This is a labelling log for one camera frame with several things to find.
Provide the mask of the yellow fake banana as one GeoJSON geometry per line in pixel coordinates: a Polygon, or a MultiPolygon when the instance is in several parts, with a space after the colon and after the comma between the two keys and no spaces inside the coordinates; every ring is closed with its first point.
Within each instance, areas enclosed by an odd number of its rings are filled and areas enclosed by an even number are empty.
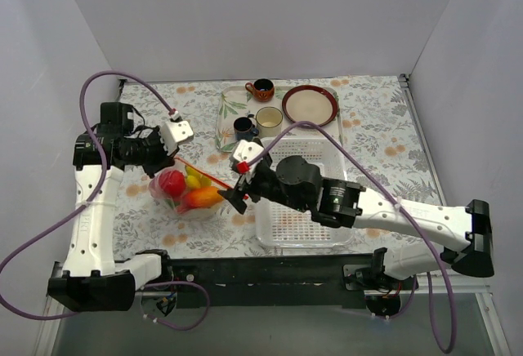
{"type": "Polygon", "coordinates": [[[186,187],[190,190],[201,189],[212,185],[212,180],[197,171],[193,167],[185,166],[186,171],[186,187]]]}

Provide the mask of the white plastic basket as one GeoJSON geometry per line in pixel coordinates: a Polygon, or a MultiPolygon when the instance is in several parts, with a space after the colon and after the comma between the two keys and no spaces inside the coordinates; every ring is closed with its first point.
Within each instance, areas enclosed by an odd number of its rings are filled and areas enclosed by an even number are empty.
{"type": "MultiPolygon", "coordinates": [[[[316,165],[322,176],[346,179],[343,155],[323,136],[287,136],[270,150],[271,170],[292,155],[302,156],[316,165]]],[[[348,228],[332,229],[311,220],[310,213],[262,198],[254,206],[255,231],[259,242],[267,247],[326,249],[346,246],[352,239],[348,228]]]]}

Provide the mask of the red fake apple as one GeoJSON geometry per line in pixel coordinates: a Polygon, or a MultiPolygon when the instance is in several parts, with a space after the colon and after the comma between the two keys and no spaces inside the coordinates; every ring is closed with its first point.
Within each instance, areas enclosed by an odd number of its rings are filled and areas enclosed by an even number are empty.
{"type": "Polygon", "coordinates": [[[158,178],[159,188],[170,198],[180,197],[186,190],[185,176],[178,170],[166,170],[158,178]]]}

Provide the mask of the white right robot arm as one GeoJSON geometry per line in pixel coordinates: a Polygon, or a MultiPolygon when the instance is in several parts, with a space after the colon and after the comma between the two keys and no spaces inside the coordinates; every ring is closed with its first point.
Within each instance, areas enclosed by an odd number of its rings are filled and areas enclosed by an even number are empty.
{"type": "Polygon", "coordinates": [[[465,207],[442,207],[387,197],[346,180],[322,176],[320,169],[293,155],[274,165],[268,156],[243,174],[232,189],[219,193],[239,213],[246,198],[264,198],[332,229],[380,229],[420,237],[419,245],[377,249],[371,282],[388,288],[423,272],[438,269],[473,278],[494,275],[489,204],[474,199],[465,207]]]}

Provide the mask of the orange fake mango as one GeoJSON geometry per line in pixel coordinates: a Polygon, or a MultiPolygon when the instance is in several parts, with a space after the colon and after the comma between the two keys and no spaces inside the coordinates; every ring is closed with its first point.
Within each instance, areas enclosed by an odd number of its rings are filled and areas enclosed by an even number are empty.
{"type": "Polygon", "coordinates": [[[185,194],[177,206],[177,213],[182,214],[194,209],[206,209],[220,203],[223,197],[218,193],[218,188],[208,186],[194,189],[185,194]]]}

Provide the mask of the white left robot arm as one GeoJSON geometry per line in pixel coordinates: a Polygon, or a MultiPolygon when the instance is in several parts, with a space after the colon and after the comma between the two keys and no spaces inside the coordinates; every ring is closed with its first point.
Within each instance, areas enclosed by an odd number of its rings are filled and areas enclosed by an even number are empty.
{"type": "Polygon", "coordinates": [[[49,296],[74,312],[127,311],[146,283],[168,289],[174,279],[166,253],[142,252],[118,263],[113,252],[116,198],[127,166],[142,167],[149,178],[174,164],[183,142],[194,133],[186,121],[166,122],[147,137],[130,127],[99,123],[94,135],[80,135],[74,147],[76,206],[68,254],[49,296]]]}

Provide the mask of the clear zip top bag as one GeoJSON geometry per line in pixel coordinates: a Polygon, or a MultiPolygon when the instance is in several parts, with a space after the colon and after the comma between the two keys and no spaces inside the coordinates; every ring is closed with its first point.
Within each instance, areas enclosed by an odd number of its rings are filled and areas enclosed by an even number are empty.
{"type": "Polygon", "coordinates": [[[196,169],[197,171],[201,172],[202,174],[208,176],[212,180],[212,185],[218,188],[218,190],[225,190],[230,189],[230,186],[223,182],[222,180],[217,179],[215,176],[212,176],[211,174],[198,169],[194,165],[187,162],[185,159],[180,157],[175,157],[175,164],[171,167],[165,168],[162,171],[160,171],[158,174],[154,176],[154,178],[150,181],[148,189],[150,192],[150,195],[153,197],[153,199],[161,204],[163,204],[169,212],[172,214],[172,216],[176,219],[187,219],[187,220],[206,220],[212,216],[214,216],[218,210],[223,206],[225,199],[223,199],[220,203],[214,205],[213,207],[206,208],[206,209],[194,209],[192,211],[188,211],[186,213],[179,214],[177,213],[177,206],[180,204],[181,198],[190,192],[191,190],[186,187],[185,192],[178,198],[170,198],[166,196],[161,189],[159,188],[158,178],[161,175],[163,171],[166,170],[178,170],[181,171],[186,179],[186,171],[185,166],[190,166],[196,169]]]}

